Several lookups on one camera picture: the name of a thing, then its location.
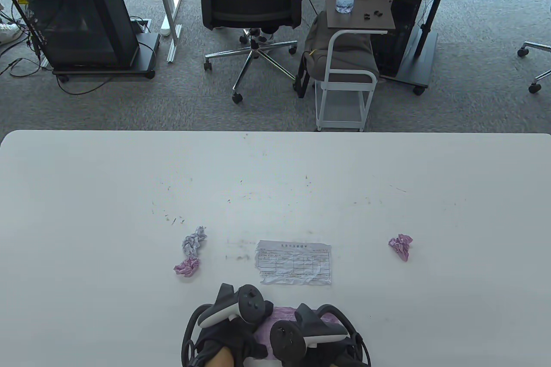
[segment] debris on table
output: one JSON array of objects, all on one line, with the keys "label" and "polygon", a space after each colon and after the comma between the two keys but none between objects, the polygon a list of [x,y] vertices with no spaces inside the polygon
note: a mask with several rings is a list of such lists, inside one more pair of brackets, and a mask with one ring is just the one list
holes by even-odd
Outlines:
[{"label": "debris on table", "polygon": [[331,284],[331,245],[260,241],[256,268],[262,284]]},{"label": "debris on table", "polygon": [[201,241],[207,237],[204,230],[204,227],[197,227],[193,234],[188,235],[183,239],[182,249],[186,259],[183,260],[181,264],[174,267],[174,271],[178,275],[191,277],[199,268],[201,261],[199,261],[197,249],[201,246]]},{"label": "debris on table", "polygon": [[412,241],[412,237],[398,234],[398,238],[391,238],[390,241],[388,241],[388,245],[394,248],[394,251],[396,251],[402,261],[407,262],[409,257],[409,245]]}]

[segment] vr controller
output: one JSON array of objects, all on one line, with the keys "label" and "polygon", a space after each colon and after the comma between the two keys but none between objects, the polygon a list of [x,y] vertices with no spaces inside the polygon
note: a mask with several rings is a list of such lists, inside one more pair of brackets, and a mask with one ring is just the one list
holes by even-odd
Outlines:
[{"label": "vr controller", "polygon": [[[234,292],[232,285],[222,284],[214,304],[199,306],[187,324],[182,344],[182,366],[188,367],[190,359],[195,357],[195,345],[191,340],[195,323],[201,328],[208,328],[224,320],[231,321],[240,317],[245,322],[254,324],[262,319],[265,310],[264,297],[256,287],[246,284]],[[333,314],[341,324],[323,321],[321,317],[328,313]],[[362,361],[365,351],[367,365],[371,367],[362,336],[348,318],[334,306],[325,304],[314,311],[306,304],[301,304],[295,310],[295,319],[276,321],[270,329],[273,354],[282,364],[300,361],[308,348],[315,348],[322,343],[342,341],[350,336],[356,352],[354,359]]]},{"label": "vr controller", "polygon": [[199,316],[197,324],[207,328],[236,317],[254,323],[260,321],[265,310],[264,298],[256,287],[246,284],[234,293],[234,286],[222,284],[216,301]]}]

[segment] hand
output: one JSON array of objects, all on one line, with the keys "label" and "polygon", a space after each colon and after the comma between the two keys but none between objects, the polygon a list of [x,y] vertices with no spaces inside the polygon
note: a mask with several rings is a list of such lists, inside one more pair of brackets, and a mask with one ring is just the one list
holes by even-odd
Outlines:
[{"label": "hand", "polygon": [[272,314],[273,304],[270,301],[264,301],[264,303],[266,311],[258,323],[249,324],[237,317],[231,321],[223,320],[212,327],[203,328],[195,344],[198,355],[191,365],[204,366],[224,347],[232,352],[235,367],[242,367],[247,357],[256,359],[268,357],[266,346],[258,344],[253,336],[258,327]]},{"label": "hand", "polygon": [[359,360],[357,345],[348,337],[334,343],[318,344],[316,348],[306,350],[306,355],[299,362],[300,367],[371,367],[369,355],[367,363]]}]

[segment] purple crumpled paper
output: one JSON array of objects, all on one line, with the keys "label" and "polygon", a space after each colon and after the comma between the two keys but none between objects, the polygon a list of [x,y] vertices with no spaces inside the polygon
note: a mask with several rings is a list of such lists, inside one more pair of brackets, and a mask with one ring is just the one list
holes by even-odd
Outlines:
[{"label": "purple crumpled paper", "polygon": [[412,237],[398,234],[398,238],[391,238],[390,241],[388,241],[388,245],[394,248],[394,251],[396,251],[402,261],[407,262],[409,257],[409,245],[412,241]]},{"label": "purple crumpled paper", "polygon": [[201,261],[199,261],[197,249],[201,246],[201,241],[207,237],[204,230],[204,227],[197,227],[193,234],[183,239],[182,249],[186,259],[183,260],[181,264],[174,267],[174,271],[178,275],[191,277],[199,268]]},{"label": "purple crumpled paper", "polygon": [[[270,330],[274,323],[279,320],[295,320],[295,310],[296,308],[291,307],[274,307],[272,315],[266,318],[265,322],[256,330],[254,333],[254,338],[258,341],[259,344],[264,344],[268,349],[268,360],[275,360],[274,353],[272,351],[272,345],[270,344]],[[335,324],[340,324],[339,320],[333,314],[325,314],[322,320],[326,322],[334,322]]]}]

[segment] computer tower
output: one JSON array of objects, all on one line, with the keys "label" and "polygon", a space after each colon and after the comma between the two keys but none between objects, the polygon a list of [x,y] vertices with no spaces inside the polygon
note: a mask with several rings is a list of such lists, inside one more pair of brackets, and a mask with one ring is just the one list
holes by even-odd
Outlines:
[{"label": "computer tower", "polygon": [[124,0],[12,0],[51,66],[130,68],[139,50]]},{"label": "computer tower", "polygon": [[429,13],[431,0],[392,0],[391,11],[396,29],[385,35],[372,35],[371,46],[382,76],[396,76],[402,58],[411,48],[423,11]]}]

